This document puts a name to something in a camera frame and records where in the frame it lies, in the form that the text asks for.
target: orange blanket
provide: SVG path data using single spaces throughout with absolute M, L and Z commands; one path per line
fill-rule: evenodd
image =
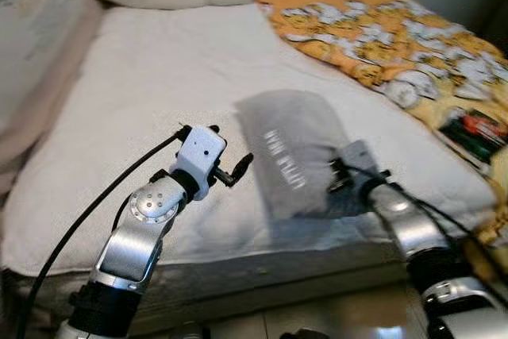
M 414 0 L 258 0 L 275 31 L 425 123 L 486 176 L 508 221 L 508 63 Z

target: cartoon print blanket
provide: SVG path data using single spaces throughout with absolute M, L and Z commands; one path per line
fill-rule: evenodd
M 508 222 L 508 61 L 414 0 L 258 0 L 275 31 L 424 122 L 491 182 Z

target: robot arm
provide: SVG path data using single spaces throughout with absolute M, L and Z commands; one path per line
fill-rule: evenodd
M 56 337 L 126 337 L 177 215 L 192 200 L 203 200 L 217 179 L 232 187 L 247 171 L 252 154 L 231 175 L 218 167 L 226 146 L 218 128 L 188 129 L 172 170 L 157 172 L 131 194 L 124 221 L 111 233 L 88 283 L 71 297 L 75 311 Z
M 508 337 L 508 311 L 433 220 L 386 184 L 372 189 L 368 201 L 393 233 L 421 296 L 430 339 Z

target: black cable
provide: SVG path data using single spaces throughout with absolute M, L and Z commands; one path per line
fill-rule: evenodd
M 35 303 L 35 299 L 37 297 L 37 293 L 44 282 L 44 278 L 48 275 L 49 269 L 55 262 L 57 256 L 60 254 L 66 243 L 71 239 L 74 232 L 81 226 L 81 224 L 91 215 L 95 208 L 122 182 L 129 176 L 133 171 L 135 171 L 138 167 L 140 167 L 146 160 L 150 157 L 154 156 L 160 150 L 170 145 L 174 140 L 180 139 L 181 141 L 185 140 L 185 137 L 188 133 L 188 127 L 185 126 L 171 137 L 169 137 L 164 142 L 158 144 L 156 147 L 152 148 L 146 154 L 144 154 L 139 160 L 135 163 L 131 164 L 129 168 L 123 171 L 84 211 L 83 213 L 76 219 L 76 221 L 71 225 L 71 227 L 67 230 L 67 232 L 63 235 L 60 242 L 53 249 L 51 255 L 46 260 L 44 266 L 39 272 L 39 275 L 35 279 L 35 282 L 30 289 L 30 294 L 26 300 L 23 311 L 21 312 L 18 328 L 17 328 L 17 339 L 25 339 L 26 325 L 30 316 L 30 313 L 33 308 L 33 304 Z
M 429 214 L 429 211 L 426 210 L 426 208 L 432 210 L 433 212 L 435 212 L 436 214 L 442 216 L 444 219 L 448 220 L 449 222 L 451 222 L 453 225 L 455 225 L 457 228 L 459 228 L 461 231 L 463 231 L 464 233 L 466 233 L 466 235 L 468 236 L 468 238 L 471 238 L 471 240 L 473 241 L 473 244 L 475 244 L 475 246 L 480 250 L 480 252 L 483 254 L 483 256 L 485 257 L 485 259 L 487 260 L 487 262 L 492 266 L 492 268 L 494 269 L 496 275 L 499 277 L 499 279 L 501 280 L 501 282 L 508 287 L 508 283 L 506 281 L 506 277 L 505 277 L 505 274 L 504 274 L 504 271 L 502 269 L 502 266 L 499 264 L 499 262 L 488 252 L 488 250 L 485 248 L 485 245 L 483 245 L 479 240 L 478 238 L 476 238 L 475 234 L 469 230 L 468 228 L 466 228 L 464 225 L 462 225 L 461 223 L 459 223 L 457 220 L 455 220 L 454 218 L 452 218 L 450 215 L 446 214 L 445 212 L 443 212 L 442 210 L 440 210 L 439 208 L 433 206 L 432 204 L 424 201 L 424 200 L 421 200 L 419 198 L 415 198 L 413 195 L 409 194 L 408 192 L 404 191 L 402 188 L 400 188 L 399 186 L 396 186 L 394 185 L 393 183 L 388 183 L 387 180 L 382 177 L 381 175 L 378 175 L 378 174 L 375 174 L 374 172 L 370 172 L 370 171 L 367 171 L 367 170 L 364 170 L 363 168 L 358 168 L 358 167 L 355 167 L 355 166 L 349 166 L 347 164 L 344 165 L 347 169 L 350 169 L 350 170 L 353 170 L 353 171 L 358 171 L 360 172 L 361 174 L 364 174 L 372 179 L 377 179 L 378 181 L 380 181 L 381 183 L 389 186 L 390 188 L 392 188 L 393 190 L 397 191 L 399 194 L 401 194 L 402 196 L 404 196 L 405 198 L 407 198 L 408 200 L 410 200 L 411 202 L 413 202 L 416 206 L 419 206 L 421 210 L 423 210 L 425 212 L 425 214 L 427 214 L 427 216 L 433 220 L 433 222 L 438 226 L 438 227 L 441 227 L 442 228 L 442 225 L 439 223 L 439 221 L 434 217 L 432 216 L 432 214 Z
M 113 226 L 111 227 L 111 232 L 113 232 L 118 227 L 118 222 L 120 221 L 121 213 L 124 211 L 125 206 L 129 202 L 130 195 L 128 195 L 123 203 L 121 204 L 120 208 L 118 208 L 117 214 L 114 216 Z

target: bed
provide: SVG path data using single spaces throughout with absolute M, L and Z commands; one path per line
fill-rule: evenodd
M 229 142 L 222 166 L 231 170 L 248 151 L 233 103 L 261 91 L 324 96 L 346 133 L 365 139 L 382 169 L 469 227 L 489 217 L 495 204 L 483 179 L 419 122 L 283 43 L 254 3 L 176 11 L 115 7 L 102 19 L 79 72 L 4 208 L 2 261 L 7 282 L 21 295 L 90 200 L 179 122 L 219 125 Z M 38 306 L 69 314 L 68 294 L 85 281 L 121 200 L 167 168 L 177 149 L 170 146 L 147 162 L 95 211 L 56 261 Z M 164 240 L 134 332 L 404 277 L 373 213 L 274 221 L 262 181 L 250 171 L 232 190 L 217 185 L 205 201 L 187 207 Z

